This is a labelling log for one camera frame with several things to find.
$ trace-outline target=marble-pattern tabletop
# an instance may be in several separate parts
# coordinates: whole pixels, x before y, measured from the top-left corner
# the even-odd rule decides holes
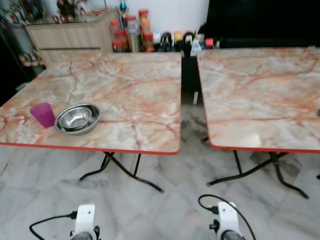
[[[48,102],[57,116],[95,104],[97,126],[70,136],[29,113]],[[180,148],[181,55],[73,54],[40,74],[0,107],[0,144],[173,155]]]
[[[320,49],[197,54],[213,148],[320,153]]]

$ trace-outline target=black cable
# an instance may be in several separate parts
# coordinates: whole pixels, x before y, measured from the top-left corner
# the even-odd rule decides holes
[[[227,200],[223,199],[222,197],[220,196],[216,196],[216,195],[212,195],[212,194],[204,194],[204,195],[201,195],[199,198],[198,198],[198,203],[201,207],[203,207],[204,209],[209,209],[208,207],[204,206],[200,200],[204,197],[213,197],[213,198],[216,198],[216,199],[220,199],[221,201],[224,201],[225,203],[227,203],[230,207],[232,207],[239,215],[240,217],[244,220],[245,224],[247,225],[252,237],[253,237],[253,240],[256,240],[256,236],[254,234],[254,231],[252,230],[249,222],[247,221],[247,219],[245,218],[245,216],[243,216],[243,214],[235,207],[233,206],[230,202],[228,202]]]
[[[29,227],[29,230],[30,232],[35,235],[38,239],[40,240],[45,240],[42,236],[40,236],[38,233],[36,233],[34,230],[33,230],[33,226],[35,225],[38,225],[38,224],[41,224],[41,223],[44,223],[46,221],[49,221],[49,220],[52,220],[52,219],[60,219],[60,218],[71,218],[71,219],[76,219],[77,218],[77,211],[73,211],[72,213],[70,214],[67,214],[67,215],[59,215],[59,216],[52,216],[52,217],[49,217],[49,218],[46,218],[44,220],[41,220],[41,221],[37,221],[33,224],[30,225]]]

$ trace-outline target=white wall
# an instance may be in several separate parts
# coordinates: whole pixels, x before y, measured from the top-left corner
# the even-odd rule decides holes
[[[104,0],[89,0],[94,7],[103,8]],[[56,13],[57,0],[43,0],[50,14]],[[138,17],[139,9],[149,9],[152,31],[198,31],[206,22],[209,0],[125,0],[129,15]],[[108,6],[118,6],[120,0],[106,0]]]

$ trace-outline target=metal bowl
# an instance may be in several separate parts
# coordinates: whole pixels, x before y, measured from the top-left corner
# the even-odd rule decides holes
[[[92,115],[91,115],[87,125],[84,128],[79,129],[79,130],[68,130],[67,128],[64,128],[59,121],[60,117],[62,116],[62,114],[65,111],[67,111],[71,108],[78,108],[78,107],[88,108],[89,110],[91,110]],[[82,135],[82,134],[86,134],[86,133],[90,132],[92,129],[95,128],[95,126],[97,125],[97,123],[101,117],[99,108],[93,104],[75,105],[75,106],[69,107],[65,111],[61,112],[57,116],[57,118],[55,119],[55,122],[54,122],[54,127],[60,133],[64,133],[64,134],[68,134],[68,135]]]
[[[69,107],[63,111],[58,121],[68,131],[83,129],[89,122],[92,111],[85,106]]]

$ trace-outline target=black television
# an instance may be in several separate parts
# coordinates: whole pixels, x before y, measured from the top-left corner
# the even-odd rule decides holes
[[[205,38],[221,48],[320,45],[316,0],[210,0]]]

